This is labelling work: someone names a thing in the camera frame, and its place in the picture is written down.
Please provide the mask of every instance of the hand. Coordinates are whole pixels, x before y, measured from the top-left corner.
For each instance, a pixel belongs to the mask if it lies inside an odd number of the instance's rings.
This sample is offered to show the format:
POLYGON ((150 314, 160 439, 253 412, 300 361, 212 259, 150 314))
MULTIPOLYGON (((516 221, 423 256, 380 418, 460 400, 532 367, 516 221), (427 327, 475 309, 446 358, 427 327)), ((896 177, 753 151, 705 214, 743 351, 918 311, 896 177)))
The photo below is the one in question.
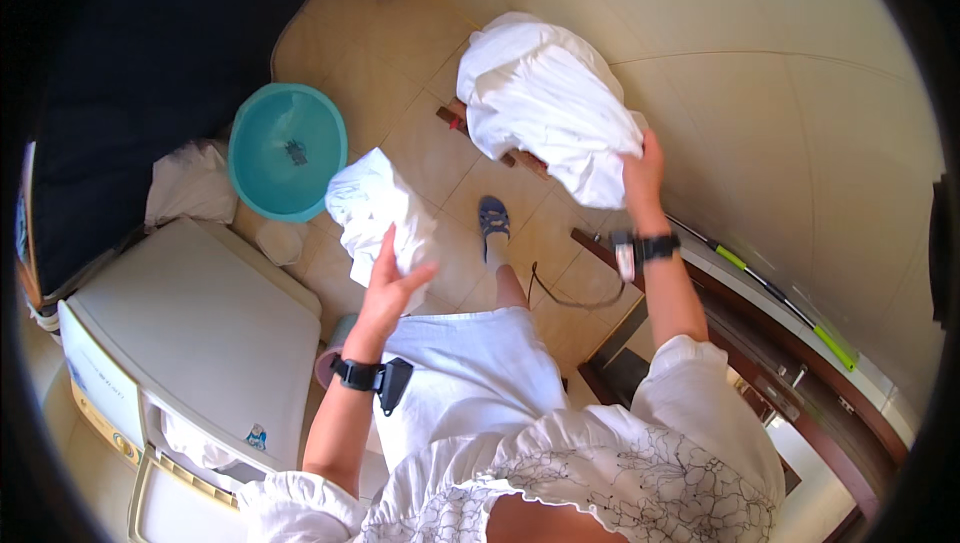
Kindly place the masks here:
POLYGON ((652 129, 643 130, 643 157, 624 154, 623 187, 627 197, 627 210, 637 224, 640 234, 669 232, 664 210, 661 207, 660 189, 664 183, 664 151, 652 129))
POLYGON ((402 277, 397 269, 397 255, 394 253, 396 235, 397 225, 391 224, 383 236, 380 255, 373 263, 369 286, 366 287, 363 298, 363 308, 360 309, 357 323, 353 327, 363 340, 365 351, 375 351, 378 358, 387 338, 397 328, 397 321, 401 319, 401 313, 407 307, 410 296, 419 287, 429 283, 439 269, 436 261, 427 261, 406 277, 402 277))

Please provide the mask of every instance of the black wristband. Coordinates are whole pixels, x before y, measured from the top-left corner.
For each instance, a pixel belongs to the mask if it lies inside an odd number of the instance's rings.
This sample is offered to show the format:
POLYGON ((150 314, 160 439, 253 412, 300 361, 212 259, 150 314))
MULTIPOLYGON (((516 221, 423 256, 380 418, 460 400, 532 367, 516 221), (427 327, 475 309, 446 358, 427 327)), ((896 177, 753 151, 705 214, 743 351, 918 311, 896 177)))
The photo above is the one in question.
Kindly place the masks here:
POLYGON ((659 237, 642 238, 636 241, 633 248, 639 252, 640 261, 649 262, 660 258, 673 257, 674 249, 680 247, 680 237, 677 233, 661 235, 659 237))
POLYGON ((379 392, 386 370, 382 363, 360 363, 343 359, 340 354, 334 354, 330 368, 340 377, 341 385, 358 392, 379 392))

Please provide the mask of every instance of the pink object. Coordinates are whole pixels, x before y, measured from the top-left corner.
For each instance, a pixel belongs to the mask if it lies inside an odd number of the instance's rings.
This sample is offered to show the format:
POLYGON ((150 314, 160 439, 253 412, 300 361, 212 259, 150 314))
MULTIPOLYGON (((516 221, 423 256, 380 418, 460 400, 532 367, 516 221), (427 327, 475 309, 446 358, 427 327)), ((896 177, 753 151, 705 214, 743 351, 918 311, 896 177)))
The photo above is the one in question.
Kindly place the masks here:
POLYGON ((330 381, 333 380, 333 368, 330 367, 330 363, 333 362, 333 354, 340 353, 343 348, 344 345, 342 343, 332 344, 330 347, 327 347, 323 353, 319 354, 313 364, 313 375, 324 389, 329 389, 330 381))

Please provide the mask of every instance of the foot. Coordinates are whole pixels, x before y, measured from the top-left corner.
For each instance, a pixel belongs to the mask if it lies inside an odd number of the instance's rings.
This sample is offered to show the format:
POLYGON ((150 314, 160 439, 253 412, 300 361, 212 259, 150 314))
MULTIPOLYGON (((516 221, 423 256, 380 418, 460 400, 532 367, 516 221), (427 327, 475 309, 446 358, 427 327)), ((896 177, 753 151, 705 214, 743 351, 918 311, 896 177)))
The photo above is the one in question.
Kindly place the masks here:
POLYGON ((480 198, 477 211, 480 219, 480 233, 484 238, 483 254, 486 269, 496 273, 497 269, 509 265, 507 244, 510 243, 510 215, 503 202, 487 195, 480 198))

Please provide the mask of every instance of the cylindrical container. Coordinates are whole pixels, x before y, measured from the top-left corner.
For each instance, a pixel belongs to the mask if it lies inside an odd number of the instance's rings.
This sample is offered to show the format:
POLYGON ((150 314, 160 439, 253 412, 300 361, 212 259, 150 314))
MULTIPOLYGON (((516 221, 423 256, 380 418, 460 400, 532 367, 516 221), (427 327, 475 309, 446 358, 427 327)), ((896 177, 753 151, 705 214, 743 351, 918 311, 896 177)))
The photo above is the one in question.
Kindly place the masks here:
POLYGON ((319 354, 317 361, 313 364, 313 374, 324 389, 330 388, 330 381, 333 380, 333 368, 330 364, 333 362, 333 355, 340 353, 347 341, 347 335, 354 329, 357 323, 357 314, 348 313, 337 320, 337 326, 333 329, 333 335, 330 337, 330 344, 326 346, 323 353, 319 354))

